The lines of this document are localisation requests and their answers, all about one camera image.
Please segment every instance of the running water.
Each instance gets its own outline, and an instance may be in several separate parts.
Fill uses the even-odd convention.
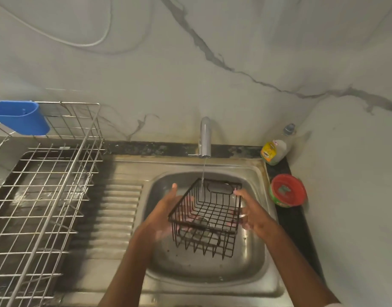
[[[201,186],[200,186],[200,197],[202,197],[203,196],[203,194],[204,194],[204,192],[203,192],[203,182],[204,182],[204,180],[205,180],[205,167],[206,167],[206,160],[207,160],[207,158],[205,158],[205,163],[203,164],[203,171],[202,171],[202,184],[201,184]]]

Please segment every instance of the person's right hand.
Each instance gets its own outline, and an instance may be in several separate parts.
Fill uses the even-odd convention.
[[[275,221],[245,189],[234,190],[233,194],[241,196],[246,205],[240,211],[241,226],[246,230],[254,231],[257,236],[263,238],[266,225]]]

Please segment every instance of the stainless steel dish rack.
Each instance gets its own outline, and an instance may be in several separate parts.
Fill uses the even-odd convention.
[[[47,135],[25,137],[0,124],[0,307],[49,304],[106,152],[98,103],[39,104]]]

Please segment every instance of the blue plastic holder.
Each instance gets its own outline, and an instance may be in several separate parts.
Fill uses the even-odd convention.
[[[32,101],[0,101],[0,123],[21,135],[43,136],[49,132],[40,105]]]

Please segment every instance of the hand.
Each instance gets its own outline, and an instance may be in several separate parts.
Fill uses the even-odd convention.
[[[263,239],[265,225],[275,221],[245,189],[234,190],[233,194],[241,196],[246,204],[246,207],[243,207],[240,212],[241,226],[245,230],[254,231],[257,236]]]
[[[176,196],[177,190],[177,184],[173,183],[171,190],[156,204],[151,214],[141,224],[142,227],[151,231],[155,240],[161,240],[171,232],[168,214],[182,198],[182,196]]]

